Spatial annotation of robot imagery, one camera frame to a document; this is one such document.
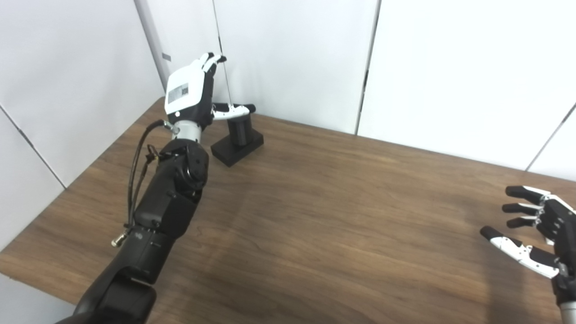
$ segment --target wooden table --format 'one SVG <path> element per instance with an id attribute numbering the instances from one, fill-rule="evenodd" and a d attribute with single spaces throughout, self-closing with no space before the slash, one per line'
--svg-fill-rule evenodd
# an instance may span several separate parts
<path id="1" fill-rule="evenodd" d="M 135 145 L 163 117 L 159 101 L 0 254 L 0 272 L 77 302 L 116 253 Z M 559 322 L 549 281 L 478 230 L 543 245 L 533 229 L 505 228 L 505 186 L 574 203 L 575 183 L 265 116 L 253 124 L 263 147 L 232 168 L 211 159 L 149 323 Z M 205 147 L 226 132 L 209 127 Z"/>

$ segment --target white robotic hand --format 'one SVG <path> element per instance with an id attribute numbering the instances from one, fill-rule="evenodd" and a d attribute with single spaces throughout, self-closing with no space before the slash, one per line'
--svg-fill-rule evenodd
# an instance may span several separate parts
<path id="1" fill-rule="evenodd" d="M 205 53 L 168 78 L 164 109 L 174 125 L 175 138 L 200 142 L 202 131 L 212 121 L 237 118 L 255 111 L 253 105 L 213 104 L 214 74 L 226 57 Z"/>
<path id="2" fill-rule="evenodd" d="M 548 244 L 555 244 L 555 240 L 564 223 L 574 216 L 574 209 L 556 195 L 526 186 L 510 186 L 506 188 L 506 195 L 522 198 L 531 204 L 506 204 L 502 206 L 505 213 L 524 213 L 526 216 L 517 217 L 506 222 L 509 228 L 523 226 L 535 227 Z M 501 251 L 526 266 L 548 278 L 559 273 L 560 264 L 557 256 L 533 246 L 524 246 L 521 241 L 508 238 L 492 227 L 485 226 L 480 233 Z"/>

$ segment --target barcode label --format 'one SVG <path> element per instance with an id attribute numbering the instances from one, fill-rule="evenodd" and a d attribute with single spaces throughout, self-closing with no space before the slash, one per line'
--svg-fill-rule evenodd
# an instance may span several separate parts
<path id="1" fill-rule="evenodd" d="M 185 83 L 168 92 L 168 103 L 188 95 L 188 84 Z"/>

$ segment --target metal connector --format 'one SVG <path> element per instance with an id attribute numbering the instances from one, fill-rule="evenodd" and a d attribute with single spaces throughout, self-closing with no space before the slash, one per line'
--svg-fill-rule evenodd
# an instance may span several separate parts
<path id="1" fill-rule="evenodd" d="M 172 125 L 170 122 L 168 121 L 164 121 L 164 128 L 166 128 L 167 130 L 170 131 L 170 133 L 174 134 L 174 135 L 178 135 L 178 133 L 180 132 L 180 129 L 174 125 Z"/>
<path id="2" fill-rule="evenodd" d="M 128 237 L 128 234 L 126 232 L 122 233 L 120 236 L 118 236 L 117 238 L 112 240 L 112 242 L 111 242 L 112 246 L 114 246 L 114 247 L 122 246 L 122 243 L 124 243 L 124 240 L 126 240 L 127 237 Z"/>

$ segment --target black block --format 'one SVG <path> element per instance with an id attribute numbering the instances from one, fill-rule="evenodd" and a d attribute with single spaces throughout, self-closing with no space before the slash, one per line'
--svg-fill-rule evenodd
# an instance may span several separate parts
<path id="1" fill-rule="evenodd" d="M 230 135 L 228 135 L 210 147 L 212 149 L 212 155 L 226 164 L 227 167 L 231 167 L 243 157 L 250 154 L 250 152 L 264 144 L 264 136 L 254 129 L 252 130 L 252 138 L 253 140 L 250 143 L 239 146 L 233 144 L 230 140 Z"/>

